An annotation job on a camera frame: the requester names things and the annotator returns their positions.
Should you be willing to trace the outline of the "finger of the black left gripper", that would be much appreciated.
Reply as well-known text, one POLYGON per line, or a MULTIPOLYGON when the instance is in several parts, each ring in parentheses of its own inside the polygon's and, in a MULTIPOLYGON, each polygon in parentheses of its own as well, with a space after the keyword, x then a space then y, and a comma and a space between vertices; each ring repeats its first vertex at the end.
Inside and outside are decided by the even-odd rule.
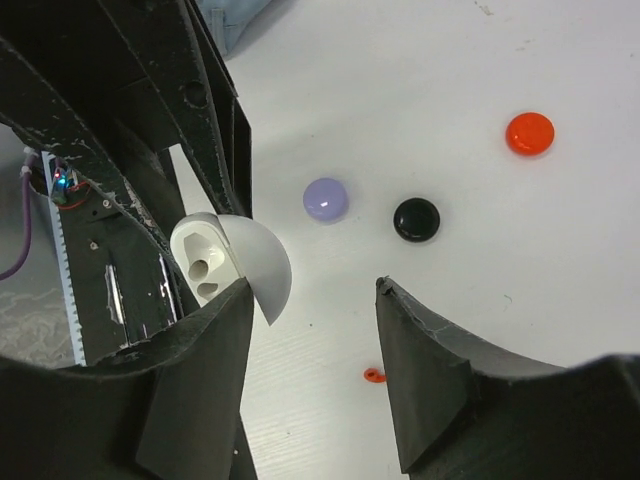
POLYGON ((215 211, 251 216, 251 129, 196 3, 100 5, 159 95, 215 211))
POLYGON ((165 291, 160 298, 169 316, 179 318, 198 308, 169 248, 169 235, 184 208, 155 150, 180 141, 147 76, 145 81, 157 101, 143 120, 151 123, 163 117, 172 129, 155 134, 152 143, 113 113, 107 100, 83 96, 89 80, 78 64, 64 68, 58 58, 47 59, 29 46, 1 40, 2 122, 27 145, 49 152, 77 172, 89 183, 93 195, 109 201, 147 239, 148 245, 140 254, 126 248, 115 257, 106 246, 90 254, 79 245, 88 234, 76 229, 76 219, 67 217, 63 226, 71 249, 68 258, 74 295, 82 310, 87 312, 93 304, 110 304, 103 276, 108 265, 114 265, 119 299, 131 324, 151 319, 147 295, 152 289, 165 291))

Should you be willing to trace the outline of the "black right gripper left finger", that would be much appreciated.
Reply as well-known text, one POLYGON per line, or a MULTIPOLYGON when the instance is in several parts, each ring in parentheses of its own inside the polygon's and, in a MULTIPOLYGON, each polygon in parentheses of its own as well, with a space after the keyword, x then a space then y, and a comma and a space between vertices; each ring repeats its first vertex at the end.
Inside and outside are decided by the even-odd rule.
POLYGON ((240 418, 254 320, 238 280, 91 367, 1 362, 5 479, 251 479, 240 418))

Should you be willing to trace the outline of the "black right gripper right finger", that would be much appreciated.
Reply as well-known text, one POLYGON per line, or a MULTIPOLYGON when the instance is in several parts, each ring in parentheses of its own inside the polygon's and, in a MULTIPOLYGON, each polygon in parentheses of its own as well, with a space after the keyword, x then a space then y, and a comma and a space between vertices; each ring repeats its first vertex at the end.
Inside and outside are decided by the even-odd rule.
POLYGON ((639 359, 561 368, 500 348, 376 283, 401 470, 412 479, 635 479, 639 359))

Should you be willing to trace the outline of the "white earbud charging case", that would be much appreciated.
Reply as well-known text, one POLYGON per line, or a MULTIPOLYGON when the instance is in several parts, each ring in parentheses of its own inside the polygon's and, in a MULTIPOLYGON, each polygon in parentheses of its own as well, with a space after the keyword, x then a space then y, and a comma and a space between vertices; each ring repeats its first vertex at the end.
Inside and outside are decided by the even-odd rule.
POLYGON ((268 324, 285 309, 292 285, 290 260, 280 240, 261 223, 237 215, 194 213, 174 227, 170 248, 201 307, 244 278, 268 324))

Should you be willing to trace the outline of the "purple earbud charging case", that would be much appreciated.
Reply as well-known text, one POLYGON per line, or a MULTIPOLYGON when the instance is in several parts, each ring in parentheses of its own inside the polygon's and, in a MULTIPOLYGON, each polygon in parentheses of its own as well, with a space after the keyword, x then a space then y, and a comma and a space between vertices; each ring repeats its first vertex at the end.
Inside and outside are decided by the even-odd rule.
POLYGON ((349 208, 349 197, 343 183, 334 178, 319 178, 311 182, 302 196, 306 213, 319 222, 334 222, 349 208))

